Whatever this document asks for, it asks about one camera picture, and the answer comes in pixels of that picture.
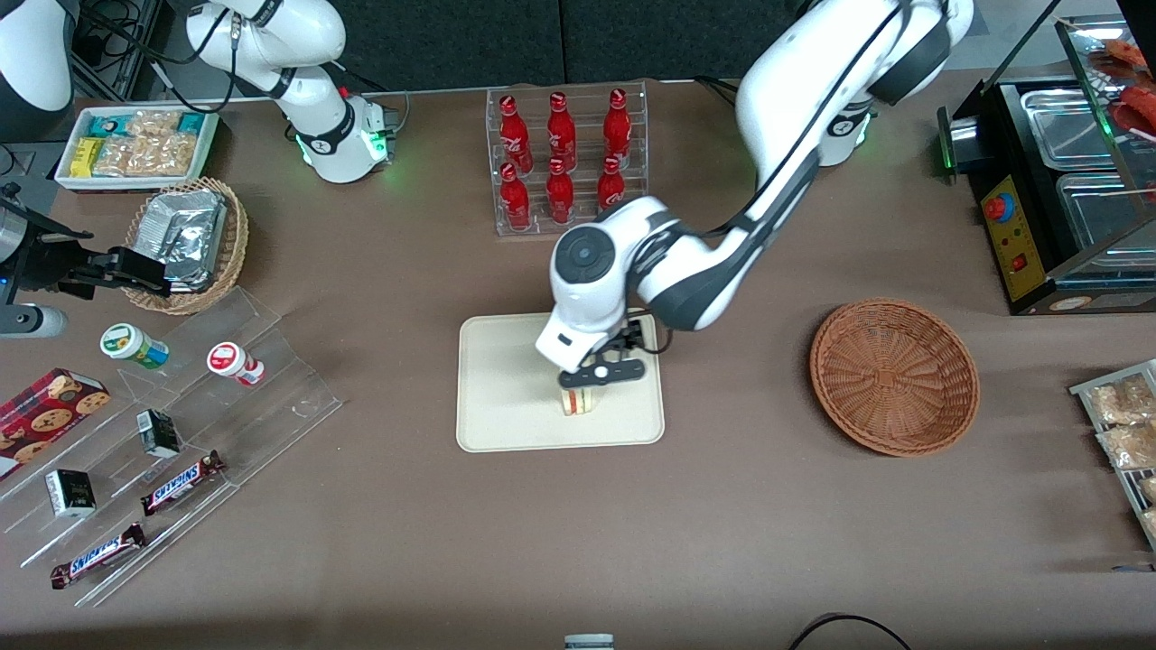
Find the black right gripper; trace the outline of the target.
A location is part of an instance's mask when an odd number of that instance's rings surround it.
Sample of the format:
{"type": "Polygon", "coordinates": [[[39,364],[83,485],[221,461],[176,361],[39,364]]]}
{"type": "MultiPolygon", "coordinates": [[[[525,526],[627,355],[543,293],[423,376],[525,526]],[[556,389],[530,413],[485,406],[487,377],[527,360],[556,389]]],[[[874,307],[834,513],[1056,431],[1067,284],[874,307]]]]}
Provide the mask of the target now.
{"type": "Polygon", "coordinates": [[[105,267],[98,252],[81,245],[92,234],[71,230],[18,198],[21,186],[5,185],[1,197],[1,276],[3,301],[18,291],[69,293],[92,300],[98,287],[144,291],[168,297],[171,285],[165,263],[132,248],[108,249],[105,267]]]}

